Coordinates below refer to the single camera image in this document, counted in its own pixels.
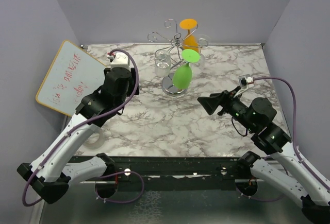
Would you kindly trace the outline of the green plastic wine glass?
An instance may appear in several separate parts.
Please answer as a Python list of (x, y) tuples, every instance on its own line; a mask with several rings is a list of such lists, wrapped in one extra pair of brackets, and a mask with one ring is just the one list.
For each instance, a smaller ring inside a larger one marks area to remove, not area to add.
[(200, 54), (193, 49), (184, 49), (181, 56), (186, 63), (181, 65), (175, 71), (172, 83), (178, 89), (187, 89), (192, 80), (192, 69), (190, 64), (198, 63), (200, 60)]

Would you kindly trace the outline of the clear wine glass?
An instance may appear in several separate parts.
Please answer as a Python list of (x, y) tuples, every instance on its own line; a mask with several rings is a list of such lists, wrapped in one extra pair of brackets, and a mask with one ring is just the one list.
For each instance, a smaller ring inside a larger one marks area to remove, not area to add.
[(197, 43), (199, 46), (200, 60), (197, 63), (198, 69), (202, 71), (205, 66), (205, 56), (202, 54), (203, 49), (207, 48), (210, 43), (210, 37), (207, 35), (197, 35)]
[(171, 69), (171, 57), (168, 51), (159, 50), (155, 53), (155, 74), (158, 77), (165, 77)]

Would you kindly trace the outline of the orange plastic wine glass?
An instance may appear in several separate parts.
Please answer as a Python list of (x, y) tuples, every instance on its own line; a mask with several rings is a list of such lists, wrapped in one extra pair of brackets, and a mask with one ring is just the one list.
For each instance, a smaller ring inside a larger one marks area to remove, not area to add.
[(183, 49), (191, 49), (199, 53), (199, 45), (193, 35), (198, 28), (198, 23), (194, 19), (184, 19), (179, 24), (180, 28), (187, 31), (183, 41)]

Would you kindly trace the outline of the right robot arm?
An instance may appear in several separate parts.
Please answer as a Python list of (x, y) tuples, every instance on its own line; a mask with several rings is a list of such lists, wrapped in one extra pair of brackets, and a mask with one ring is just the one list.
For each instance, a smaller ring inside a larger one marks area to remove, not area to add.
[(249, 106), (236, 97), (237, 90), (213, 93), (197, 100), (209, 115), (218, 107), (219, 116), (229, 114), (249, 133), (257, 148), (276, 160), (290, 174), (280, 172), (257, 154), (248, 151), (237, 165), (242, 178), (262, 179), (294, 201), (312, 223), (329, 223), (329, 190), (303, 166), (303, 156), (294, 151), (289, 135), (273, 122), (277, 111), (267, 98), (257, 97)]

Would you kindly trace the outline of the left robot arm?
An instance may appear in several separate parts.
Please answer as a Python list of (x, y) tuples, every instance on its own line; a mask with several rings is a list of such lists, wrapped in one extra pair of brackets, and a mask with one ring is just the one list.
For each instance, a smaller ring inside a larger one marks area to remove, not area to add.
[(22, 202), (24, 206), (29, 187), (48, 204), (64, 196), (69, 187), (82, 181), (98, 178), (108, 180), (113, 176), (114, 165), (104, 153), (78, 165), (69, 165), (78, 148), (116, 115), (122, 115), (125, 106), (139, 94), (139, 75), (135, 68), (104, 69), (104, 83), (85, 96), (71, 120), (50, 147), (31, 163), (18, 166), (18, 174), (26, 181)]

